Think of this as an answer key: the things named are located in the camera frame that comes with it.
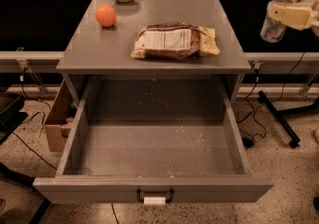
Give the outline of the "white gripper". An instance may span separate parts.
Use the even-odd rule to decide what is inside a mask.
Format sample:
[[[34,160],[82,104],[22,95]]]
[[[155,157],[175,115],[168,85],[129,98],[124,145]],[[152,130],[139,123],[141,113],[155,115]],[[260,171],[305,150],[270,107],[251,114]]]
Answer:
[[[290,28],[302,31],[311,28],[319,37],[319,0],[302,0],[309,3],[281,3],[271,1],[268,4],[268,16]]]

